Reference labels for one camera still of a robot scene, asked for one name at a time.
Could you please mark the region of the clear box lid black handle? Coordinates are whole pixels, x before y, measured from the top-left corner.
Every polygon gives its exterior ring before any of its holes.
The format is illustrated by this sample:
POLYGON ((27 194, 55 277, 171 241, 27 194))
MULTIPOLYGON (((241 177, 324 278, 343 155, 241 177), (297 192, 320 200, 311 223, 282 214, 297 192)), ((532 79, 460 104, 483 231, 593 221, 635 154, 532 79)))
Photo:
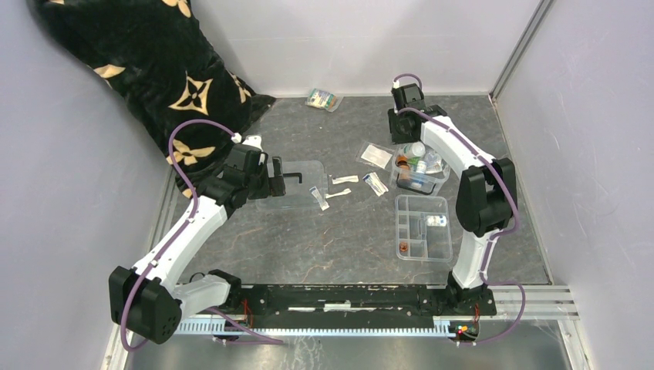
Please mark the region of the clear box lid black handle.
POLYGON ((282 161, 281 171, 285 183, 285 195, 256 200, 259 210, 290 210, 312 208, 321 210, 318 200, 312 195, 313 187, 325 196, 328 190, 328 175, 318 160, 282 161))

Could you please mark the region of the white bottle green label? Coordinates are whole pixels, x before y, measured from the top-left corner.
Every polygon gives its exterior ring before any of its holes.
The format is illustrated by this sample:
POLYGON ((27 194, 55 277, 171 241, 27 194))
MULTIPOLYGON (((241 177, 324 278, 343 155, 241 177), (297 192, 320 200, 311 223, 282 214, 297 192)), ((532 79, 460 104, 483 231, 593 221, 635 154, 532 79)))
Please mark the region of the white bottle green label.
POLYGON ((406 143, 400 148, 399 152, 407 159, 420 158, 426 153, 426 147, 420 141, 414 143, 406 143))

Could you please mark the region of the brown medicine bottle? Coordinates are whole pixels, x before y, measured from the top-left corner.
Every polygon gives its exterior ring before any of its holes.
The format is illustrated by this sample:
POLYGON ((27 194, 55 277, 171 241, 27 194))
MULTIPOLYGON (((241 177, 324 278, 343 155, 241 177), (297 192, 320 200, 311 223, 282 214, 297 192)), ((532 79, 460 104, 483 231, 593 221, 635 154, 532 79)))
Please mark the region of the brown medicine bottle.
POLYGON ((396 167, 398 169, 396 185, 398 187, 408 187, 412 183, 412 180, 410 176, 411 166, 407 163, 407 158, 405 156, 398 156, 396 167))

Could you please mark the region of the clear plastic storage box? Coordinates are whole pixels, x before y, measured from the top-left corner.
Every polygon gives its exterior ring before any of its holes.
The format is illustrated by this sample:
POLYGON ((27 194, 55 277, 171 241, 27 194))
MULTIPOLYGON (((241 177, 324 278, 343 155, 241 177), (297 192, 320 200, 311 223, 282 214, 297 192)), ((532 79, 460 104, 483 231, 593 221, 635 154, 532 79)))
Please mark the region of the clear plastic storage box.
POLYGON ((395 148, 389 175, 392 188, 436 196, 449 177, 449 164, 433 148, 418 142, 395 148))

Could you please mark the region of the gauze pad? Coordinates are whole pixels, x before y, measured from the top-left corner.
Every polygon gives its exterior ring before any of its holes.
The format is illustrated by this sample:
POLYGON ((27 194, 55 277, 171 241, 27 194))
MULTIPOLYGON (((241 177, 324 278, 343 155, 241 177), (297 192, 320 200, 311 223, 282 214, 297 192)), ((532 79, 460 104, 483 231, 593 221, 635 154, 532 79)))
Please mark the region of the gauze pad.
POLYGON ((369 141, 362 141, 355 160, 381 170, 389 170, 394 151, 369 141))

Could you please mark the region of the blue white bandage roll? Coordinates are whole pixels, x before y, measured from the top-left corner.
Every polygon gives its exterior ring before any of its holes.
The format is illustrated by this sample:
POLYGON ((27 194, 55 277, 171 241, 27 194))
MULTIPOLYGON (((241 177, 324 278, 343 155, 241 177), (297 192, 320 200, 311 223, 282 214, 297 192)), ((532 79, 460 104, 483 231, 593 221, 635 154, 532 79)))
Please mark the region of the blue white bandage roll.
POLYGON ((423 160, 418 160, 414 168, 411 187, 415 190, 422 190, 424 185, 424 178, 426 174, 427 165, 423 160))

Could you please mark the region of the white plaster strip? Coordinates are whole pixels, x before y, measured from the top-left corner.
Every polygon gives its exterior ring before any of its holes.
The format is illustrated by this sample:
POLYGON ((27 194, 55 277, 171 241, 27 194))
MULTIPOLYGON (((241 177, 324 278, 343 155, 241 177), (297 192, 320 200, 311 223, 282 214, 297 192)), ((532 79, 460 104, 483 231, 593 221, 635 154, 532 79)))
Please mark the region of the white plaster strip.
POLYGON ((334 185, 342 184, 342 183, 358 183, 359 182, 359 177, 357 175, 350 175, 350 176, 344 176, 344 177, 332 177, 331 181, 332 181, 332 184, 334 184, 334 185))

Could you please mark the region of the colourful bandage packet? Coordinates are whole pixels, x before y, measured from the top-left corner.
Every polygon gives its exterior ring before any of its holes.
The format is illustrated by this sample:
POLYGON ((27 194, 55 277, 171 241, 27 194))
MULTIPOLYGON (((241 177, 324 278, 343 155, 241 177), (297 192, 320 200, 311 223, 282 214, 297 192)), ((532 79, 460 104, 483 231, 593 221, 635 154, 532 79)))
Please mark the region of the colourful bandage packet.
POLYGON ((322 89, 313 89, 305 100, 305 105, 323 109, 327 112, 334 112, 339 108, 343 97, 322 89))

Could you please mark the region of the clear compartment organizer tray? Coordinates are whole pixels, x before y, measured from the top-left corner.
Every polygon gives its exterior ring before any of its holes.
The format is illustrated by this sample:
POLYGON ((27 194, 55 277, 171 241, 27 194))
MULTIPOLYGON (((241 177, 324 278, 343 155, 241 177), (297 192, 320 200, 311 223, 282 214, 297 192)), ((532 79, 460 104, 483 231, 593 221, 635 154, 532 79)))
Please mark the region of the clear compartment organizer tray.
POLYGON ((402 194, 395 199, 396 255, 405 261, 449 264, 453 261, 449 207, 443 197, 402 194), (429 215, 447 217, 445 227, 428 227, 429 215), (409 255, 401 256, 400 244, 409 246, 409 255))

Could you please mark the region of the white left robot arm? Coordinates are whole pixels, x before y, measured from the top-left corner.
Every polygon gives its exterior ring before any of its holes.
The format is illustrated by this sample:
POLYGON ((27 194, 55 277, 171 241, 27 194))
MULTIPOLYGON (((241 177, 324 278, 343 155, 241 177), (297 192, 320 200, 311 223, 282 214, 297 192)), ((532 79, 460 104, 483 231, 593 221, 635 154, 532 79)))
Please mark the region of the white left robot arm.
POLYGON ((110 313, 123 346, 136 350, 129 332, 156 344, 166 342, 179 324, 211 308, 235 313, 242 304, 240 281, 208 273, 179 284, 187 265, 207 239, 249 200, 285 195, 281 157, 252 145, 235 145, 216 175, 191 191, 183 216, 156 247, 132 267, 116 267, 109 277, 110 313))

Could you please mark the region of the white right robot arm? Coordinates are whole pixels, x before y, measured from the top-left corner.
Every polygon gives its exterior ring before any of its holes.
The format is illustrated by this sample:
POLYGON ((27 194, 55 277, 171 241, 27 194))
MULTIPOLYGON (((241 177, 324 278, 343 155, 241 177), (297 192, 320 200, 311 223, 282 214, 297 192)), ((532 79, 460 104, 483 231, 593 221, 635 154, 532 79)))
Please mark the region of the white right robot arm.
POLYGON ((404 119, 416 120, 414 139, 435 149, 459 178, 456 215, 464 235, 442 296, 445 307, 464 315, 489 300, 487 266, 494 247, 520 226, 515 166, 484 152, 446 116, 412 107, 391 108, 388 116, 392 129, 404 119))

